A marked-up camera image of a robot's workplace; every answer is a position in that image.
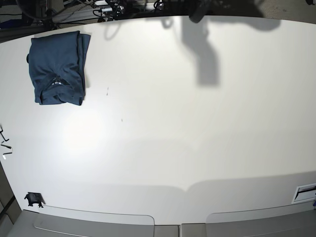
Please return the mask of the black hex key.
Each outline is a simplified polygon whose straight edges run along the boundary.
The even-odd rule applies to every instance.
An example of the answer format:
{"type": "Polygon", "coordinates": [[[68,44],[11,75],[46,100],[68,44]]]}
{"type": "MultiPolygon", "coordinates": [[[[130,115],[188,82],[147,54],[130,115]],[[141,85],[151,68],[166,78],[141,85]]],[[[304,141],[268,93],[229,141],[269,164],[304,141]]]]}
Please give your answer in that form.
{"type": "Polygon", "coordinates": [[[6,138],[6,137],[4,136],[4,134],[3,134],[3,127],[2,127],[2,125],[0,125],[0,135],[1,135],[2,139],[3,139],[2,142],[7,142],[7,141],[9,141],[9,138],[6,138]]]}

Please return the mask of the silver hex key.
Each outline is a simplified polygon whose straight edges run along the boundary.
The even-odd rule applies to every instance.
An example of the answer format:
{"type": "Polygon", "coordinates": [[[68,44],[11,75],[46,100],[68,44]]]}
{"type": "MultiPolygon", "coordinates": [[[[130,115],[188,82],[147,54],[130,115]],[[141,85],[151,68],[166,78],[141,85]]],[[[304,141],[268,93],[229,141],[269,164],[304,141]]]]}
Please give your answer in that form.
{"type": "Polygon", "coordinates": [[[4,144],[4,143],[1,143],[1,146],[8,149],[8,151],[6,151],[2,154],[3,159],[7,160],[6,156],[11,155],[13,153],[13,148],[9,145],[4,144]]]}

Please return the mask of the grey left chair back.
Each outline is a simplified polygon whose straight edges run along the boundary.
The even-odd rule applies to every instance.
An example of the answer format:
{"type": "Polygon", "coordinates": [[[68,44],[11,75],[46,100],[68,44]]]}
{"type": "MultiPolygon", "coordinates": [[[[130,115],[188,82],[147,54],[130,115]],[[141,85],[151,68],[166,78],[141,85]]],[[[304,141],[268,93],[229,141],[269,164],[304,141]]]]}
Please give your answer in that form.
{"type": "Polygon", "coordinates": [[[9,237],[177,237],[177,226],[92,222],[22,211],[9,237]]]}

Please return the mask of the dark blue T-shirt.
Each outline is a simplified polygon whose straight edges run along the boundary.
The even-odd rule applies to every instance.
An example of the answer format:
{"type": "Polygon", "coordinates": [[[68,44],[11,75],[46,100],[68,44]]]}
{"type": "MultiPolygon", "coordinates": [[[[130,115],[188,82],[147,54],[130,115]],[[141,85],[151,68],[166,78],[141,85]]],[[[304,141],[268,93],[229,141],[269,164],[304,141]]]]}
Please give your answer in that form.
{"type": "Polygon", "coordinates": [[[80,31],[31,39],[27,62],[36,103],[82,104],[90,39],[90,35],[80,31]]]}

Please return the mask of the grey chair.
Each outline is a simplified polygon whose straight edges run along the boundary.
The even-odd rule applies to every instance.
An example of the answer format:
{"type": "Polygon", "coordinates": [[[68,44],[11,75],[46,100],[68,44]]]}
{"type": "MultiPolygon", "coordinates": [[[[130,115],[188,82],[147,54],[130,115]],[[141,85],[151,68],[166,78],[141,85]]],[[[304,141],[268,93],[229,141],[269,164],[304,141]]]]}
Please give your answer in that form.
{"type": "Polygon", "coordinates": [[[316,211],[222,223],[183,224],[181,237],[314,237],[316,211]]]}
{"type": "Polygon", "coordinates": [[[177,226],[92,222],[22,211],[9,237],[177,237],[177,226]]]}

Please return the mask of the black plastic clip part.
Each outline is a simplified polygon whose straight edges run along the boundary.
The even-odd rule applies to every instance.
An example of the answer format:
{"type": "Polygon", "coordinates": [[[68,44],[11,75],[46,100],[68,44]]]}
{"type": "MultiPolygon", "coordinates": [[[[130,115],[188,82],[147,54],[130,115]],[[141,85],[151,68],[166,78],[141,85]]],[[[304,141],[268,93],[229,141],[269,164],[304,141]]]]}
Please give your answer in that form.
{"type": "Polygon", "coordinates": [[[24,199],[28,201],[28,206],[33,206],[34,204],[37,204],[39,208],[43,208],[43,204],[45,204],[45,201],[41,195],[41,193],[31,193],[28,192],[24,199]]]}

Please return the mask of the blue box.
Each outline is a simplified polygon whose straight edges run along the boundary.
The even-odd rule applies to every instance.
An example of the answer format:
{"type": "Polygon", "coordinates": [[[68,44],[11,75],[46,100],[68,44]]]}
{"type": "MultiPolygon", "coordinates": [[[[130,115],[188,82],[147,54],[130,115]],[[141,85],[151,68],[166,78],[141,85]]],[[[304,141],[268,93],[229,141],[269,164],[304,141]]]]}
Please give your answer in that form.
{"type": "Polygon", "coordinates": [[[0,23],[1,29],[18,28],[21,25],[20,19],[10,19],[0,23]]]}

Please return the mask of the grey right chair back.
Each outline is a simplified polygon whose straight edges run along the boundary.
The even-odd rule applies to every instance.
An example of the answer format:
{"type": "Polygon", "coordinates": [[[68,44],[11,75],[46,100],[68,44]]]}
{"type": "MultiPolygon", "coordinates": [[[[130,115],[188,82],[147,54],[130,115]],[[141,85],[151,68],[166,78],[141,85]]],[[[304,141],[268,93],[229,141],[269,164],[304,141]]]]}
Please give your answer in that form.
{"type": "Polygon", "coordinates": [[[181,237],[314,237],[316,211],[222,223],[183,224],[181,237]]]}

